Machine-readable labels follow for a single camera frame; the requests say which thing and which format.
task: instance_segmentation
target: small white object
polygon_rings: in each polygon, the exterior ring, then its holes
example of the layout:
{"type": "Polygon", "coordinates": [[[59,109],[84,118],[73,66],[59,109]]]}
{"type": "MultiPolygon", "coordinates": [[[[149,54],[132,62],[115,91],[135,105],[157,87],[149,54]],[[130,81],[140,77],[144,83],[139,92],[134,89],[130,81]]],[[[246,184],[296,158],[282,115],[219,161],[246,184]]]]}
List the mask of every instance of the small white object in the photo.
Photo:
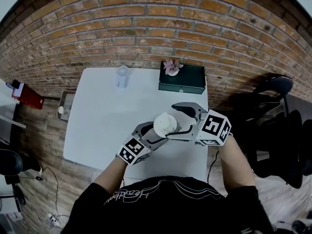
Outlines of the small white object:
{"type": "Polygon", "coordinates": [[[117,87],[125,88],[126,87],[126,79],[129,73],[129,68],[127,66],[120,66],[117,69],[117,87]]]}
{"type": "Polygon", "coordinates": [[[54,217],[51,213],[48,213],[48,217],[53,227],[59,226],[59,222],[57,221],[56,217],[54,217]]]}
{"type": "Polygon", "coordinates": [[[67,109],[67,108],[65,108],[65,107],[63,107],[63,106],[60,106],[59,108],[58,108],[58,112],[61,114],[61,115],[63,115],[63,116],[66,116],[66,115],[68,115],[69,114],[69,109],[67,109]]]}
{"type": "Polygon", "coordinates": [[[155,119],[153,127],[159,137],[165,138],[167,134],[176,130],[177,120],[172,115],[163,113],[155,119]]]}
{"type": "Polygon", "coordinates": [[[65,113],[64,107],[63,107],[63,106],[60,106],[60,107],[58,108],[58,112],[59,112],[61,115],[63,115],[63,114],[65,113]]]}

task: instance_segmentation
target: black t-shirt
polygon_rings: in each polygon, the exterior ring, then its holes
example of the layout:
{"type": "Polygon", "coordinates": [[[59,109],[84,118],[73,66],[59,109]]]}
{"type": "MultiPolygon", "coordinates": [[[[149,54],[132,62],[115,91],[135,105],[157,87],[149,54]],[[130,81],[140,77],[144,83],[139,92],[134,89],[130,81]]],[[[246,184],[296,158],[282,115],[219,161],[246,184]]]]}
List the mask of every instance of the black t-shirt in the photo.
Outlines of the black t-shirt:
{"type": "Polygon", "coordinates": [[[209,184],[192,177],[162,176],[125,186],[114,195],[92,183],[76,200],[62,233],[133,229],[273,232],[255,186],[236,188],[225,198],[209,184]]]}

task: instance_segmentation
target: metal tray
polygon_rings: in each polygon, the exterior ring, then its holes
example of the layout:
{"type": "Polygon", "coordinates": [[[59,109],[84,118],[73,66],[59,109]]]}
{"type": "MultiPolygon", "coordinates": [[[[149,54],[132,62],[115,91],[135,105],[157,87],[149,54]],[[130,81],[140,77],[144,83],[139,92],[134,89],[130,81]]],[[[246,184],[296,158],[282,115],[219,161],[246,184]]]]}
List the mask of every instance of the metal tray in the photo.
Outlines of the metal tray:
{"type": "Polygon", "coordinates": [[[59,104],[58,104],[57,116],[59,119],[68,122],[70,110],[72,109],[75,94],[76,94],[76,91],[71,91],[71,90],[63,91],[62,96],[61,96],[60,101],[59,101],[59,104]],[[60,106],[63,106],[65,109],[67,109],[69,111],[69,114],[68,115],[61,115],[59,113],[59,107],[60,106]]]}

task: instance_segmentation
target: dark green box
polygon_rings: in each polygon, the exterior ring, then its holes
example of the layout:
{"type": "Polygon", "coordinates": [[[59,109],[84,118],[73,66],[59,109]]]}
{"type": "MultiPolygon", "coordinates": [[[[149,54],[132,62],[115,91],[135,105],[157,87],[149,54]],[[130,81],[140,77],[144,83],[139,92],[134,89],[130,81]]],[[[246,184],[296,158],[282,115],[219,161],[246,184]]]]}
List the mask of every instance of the dark green box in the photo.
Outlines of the dark green box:
{"type": "Polygon", "coordinates": [[[200,66],[185,65],[176,76],[165,74],[164,63],[161,63],[159,90],[202,94],[206,88],[205,69],[200,66]]]}

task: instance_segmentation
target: black and white marker cube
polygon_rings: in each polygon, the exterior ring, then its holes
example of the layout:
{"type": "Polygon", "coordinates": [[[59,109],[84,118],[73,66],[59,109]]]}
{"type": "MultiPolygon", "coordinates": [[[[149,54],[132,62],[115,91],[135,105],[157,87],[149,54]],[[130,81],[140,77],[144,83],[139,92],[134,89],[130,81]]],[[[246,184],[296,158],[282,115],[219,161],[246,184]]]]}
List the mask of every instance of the black and white marker cube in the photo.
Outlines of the black and white marker cube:
{"type": "Polygon", "coordinates": [[[151,151],[152,150],[144,146],[139,140],[130,135],[123,143],[117,155],[129,165],[134,165],[144,161],[151,151]]]}
{"type": "Polygon", "coordinates": [[[196,139],[200,143],[208,146],[223,146],[231,130],[231,124],[226,116],[209,110],[199,130],[196,139]]]}

